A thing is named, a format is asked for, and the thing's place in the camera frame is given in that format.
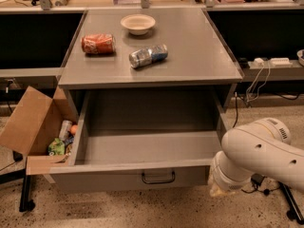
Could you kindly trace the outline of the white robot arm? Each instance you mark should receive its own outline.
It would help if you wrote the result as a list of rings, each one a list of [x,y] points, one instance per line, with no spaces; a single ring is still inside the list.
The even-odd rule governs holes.
[[[254,174],[304,191],[304,150],[291,145],[290,131],[278,119],[260,119],[223,135],[210,166],[210,195],[233,194]]]

